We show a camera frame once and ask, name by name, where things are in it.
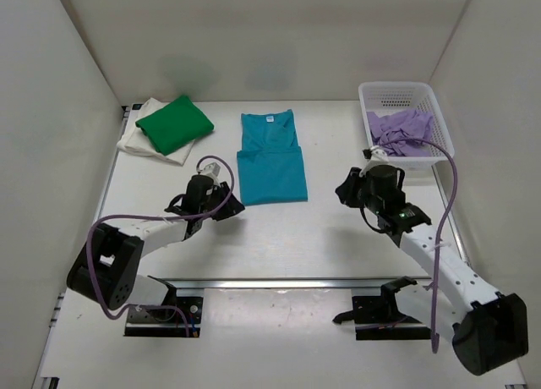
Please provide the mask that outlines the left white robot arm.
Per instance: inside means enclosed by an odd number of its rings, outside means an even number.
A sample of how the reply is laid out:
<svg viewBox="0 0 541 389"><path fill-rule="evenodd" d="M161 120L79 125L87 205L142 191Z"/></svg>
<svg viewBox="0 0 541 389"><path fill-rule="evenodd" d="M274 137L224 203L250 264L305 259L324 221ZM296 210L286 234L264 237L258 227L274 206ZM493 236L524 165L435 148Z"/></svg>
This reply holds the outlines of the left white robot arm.
<svg viewBox="0 0 541 389"><path fill-rule="evenodd" d="M160 322L185 317L175 287L140 274L140 262L192 238L206 220L219 222L242 212L233 186L233 181L221 182L214 173L200 171L162 216L117 214L96 220L68 272L67 287L99 304L111 320L128 310L143 310Z"/></svg>

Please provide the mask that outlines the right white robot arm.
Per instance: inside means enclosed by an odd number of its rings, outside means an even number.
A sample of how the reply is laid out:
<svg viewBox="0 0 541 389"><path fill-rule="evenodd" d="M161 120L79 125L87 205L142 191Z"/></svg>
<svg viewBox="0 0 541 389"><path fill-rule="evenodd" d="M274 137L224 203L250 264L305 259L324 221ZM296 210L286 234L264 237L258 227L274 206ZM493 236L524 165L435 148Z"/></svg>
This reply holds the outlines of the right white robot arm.
<svg viewBox="0 0 541 389"><path fill-rule="evenodd" d="M486 282L454 249L439 240L431 219L407 202L405 173L390 165L364 171L352 167L336 188L339 201L377 218L383 234L414 259L432 279L425 288L411 277L385 283L364 314L387 323L411 317L448 341L462 366L483 375L526 355L527 306L515 293L504 294Z"/></svg>

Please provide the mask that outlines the teal t-shirt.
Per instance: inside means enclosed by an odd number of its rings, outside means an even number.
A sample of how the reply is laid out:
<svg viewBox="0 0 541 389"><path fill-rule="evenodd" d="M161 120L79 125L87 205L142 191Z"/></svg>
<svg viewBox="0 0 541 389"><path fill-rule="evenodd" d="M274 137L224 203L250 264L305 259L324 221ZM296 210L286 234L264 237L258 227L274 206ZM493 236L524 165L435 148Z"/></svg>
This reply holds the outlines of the teal t-shirt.
<svg viewBox="0 0 541 389"><path fill-rule="evenodd" d="M241 115L242 146L237 152L244 205L303 202L308 199L303 152L293 111Z"/></svg>

